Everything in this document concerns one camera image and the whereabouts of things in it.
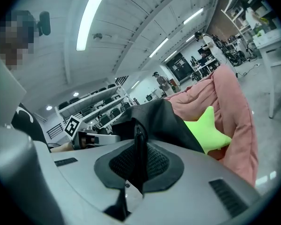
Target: desk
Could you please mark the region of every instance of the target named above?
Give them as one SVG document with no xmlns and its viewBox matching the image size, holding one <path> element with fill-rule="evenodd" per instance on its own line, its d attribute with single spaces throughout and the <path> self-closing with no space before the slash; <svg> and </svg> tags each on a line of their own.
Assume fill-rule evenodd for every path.
<svg viewBox="0 0 281 225">
<path fill-rule="evenodd" d="M 263 63 L 264 63 L 265 68 L 266 68 L 266 73 L 267 73 L 269 85 L 270 85 L 269 117 L 273 118 L 273 115 L 274 115 L 274 99 L 275 99 L 274 93 L 275 93 L 275 91 L 274 91 L 274 80 L 273 80 L 273 74 L 272 74 L 271 67 L 281 65 L 281 60 L 277 61 L 275 63 L 272 63 L 266 52 L 270 51 L 272 49 L 277 49 L 277 48 L 281 47 L 281 36 L 275 37 L 273 39 L 268 39 L 264 43 L 260 43 L 260 42 L 257 43 L 256 41 L 254 41 L 254 43 L 256 44 L 257 49 L 260 50 L 260 53 L 261 53 L 261 56 L 262 56 L 262 59 L 263 59 Z"/>
<path fill-rule="evenodd" d="M 212 59 L 212 60 L 207 61 L 207 62 L 205 63 L 205 65 L 203 65 L 203 66 L 199 66 L 199 67 L 197 68 L 197 70 L 195 71 L 195 73 L 196 73 L 196 72 L 199 72 L 199 73 L 201 74 L 201 77 L 203 77 L 203 75 L 202 75 L 202 73 L 201 73 L 201 71 L 200 71 L 200 70 L 201 70 L 202 68 L 206 67 L 206 66 L 207 66 L 208 71 L 211 73 L 211 71 L 210 71 L 210 69 L 209 69 L 208 65 L 209 65 L 210 63 L 214 62 L 214 61 L 216 61 L 216 59 L 215 59 L 215 58 L 214 58 L 214 59 Z"/>
</svg>

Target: neon green star pillow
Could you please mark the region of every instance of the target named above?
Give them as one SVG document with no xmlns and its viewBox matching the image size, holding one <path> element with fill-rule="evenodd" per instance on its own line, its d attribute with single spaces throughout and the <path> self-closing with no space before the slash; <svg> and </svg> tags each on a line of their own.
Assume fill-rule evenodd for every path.
<svg viewBox="0 0 281 225">
<path fill-rule="evenodd" d="M 214 125 L 214 108 L 209 106 L 198 121 L 184 121 L 189 130 L 207 154 L 220 149 L 231 142 L 231 138 L 216 130 Z"/>
</svg>

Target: ceiling light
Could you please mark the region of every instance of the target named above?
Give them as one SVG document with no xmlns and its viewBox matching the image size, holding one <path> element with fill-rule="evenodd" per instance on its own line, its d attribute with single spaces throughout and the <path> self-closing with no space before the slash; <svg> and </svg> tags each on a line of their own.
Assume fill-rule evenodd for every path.
<svg viewBox="0 0 281 225">
<path fill-rule="evenodd" d="M 164 61 L 166 62 L 167 60 L 169 60 L 176 52 L 177 52 L 177 51 L 173 52 L 173 53 L 172 53 L 170 56 L 168 56 L 168 58 L 167 58 L 166 60 L 164 60 Z"/>
<path fill-rule="evenodd" d="M 86 42 L 88 40 L 89 35 L 89 29 L 101 1 L 102 0 L 89 0 L 85 7 L 78 32 L 76 46 L 77 51 L 85 50 Z"/>
<path fill-rule="evenodd" d="M 135 85 L 132 86 L 131 89 L 133 89 L 139 82 L 140 82 L 140 81 L 138 80 L 138 81 L 135 83 Z"/>
<path fill-rule="evenodd" d="M 195 35 L 192 35 L 189 39 L 187 39 L 186 43 L 188 43 Z"/>
<path fill-rule="evenodd" d="M 157 51 L 163 46 L 163 44 L 165 44 L 169 39 L 166 38 L 155 50 L 154 52 L 152 52 L 152 54 L 149 56 L 150 58 L 153 57 L 153 55 L 155 55 L 155 53 L 157 53 Z"/>
<path fill-rule="evenodd" d="M 191 15 L 188 19 L 186 19 L 183 24 L 187 24 L 191 19 L 193 19 L 196 15 L 198 15 L 199 13 L 203 12 L 203 8 L 201 8 L 198 12 L 196 12 L 195 14 Z"/>
</svg>

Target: ceiling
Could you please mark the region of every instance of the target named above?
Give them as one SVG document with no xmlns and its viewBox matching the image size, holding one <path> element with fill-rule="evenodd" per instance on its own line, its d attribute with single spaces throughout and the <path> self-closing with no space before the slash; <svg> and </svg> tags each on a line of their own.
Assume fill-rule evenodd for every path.
<svg viewBox="0 0 281 225">
<path fill-rule="evenodd" d="M 26 89 L 23 103 L 32 112 L 56 97 L 106 78 L 129 75 L 161 63 L 181 50 L 195 31 L 207 28 L 218 0 L 102 0 L 85 51 L 76 51 L 78 30 L 88 0 L 19 0 L 36 20 L 49 11 L 51 34 L 41 36 L 26 66 L 13 71 Z M 204 11 L 183 25 L 183 21 Z M 101 33 L 96 41 L 93 34 Z M 158 45 L 169 40 L 149 58 Z"/>
</svg>

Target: pink cushion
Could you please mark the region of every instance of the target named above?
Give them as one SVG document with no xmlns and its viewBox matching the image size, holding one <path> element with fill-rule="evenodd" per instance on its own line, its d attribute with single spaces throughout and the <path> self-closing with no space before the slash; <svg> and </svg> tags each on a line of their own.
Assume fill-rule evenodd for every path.
<svg viewBox="0 0 281 225">
<path fill-rule="evenodd" d="M 232 141 L 208 154 L 255 185 L 258 159 L 252 111 L 228 66 L 219 66 L 196 85 L 165 99 L 171 102 L 174 113 L 186 121 L 198 120 L 208 106 L 213 106 L 215 127 Z"/>
</svg>

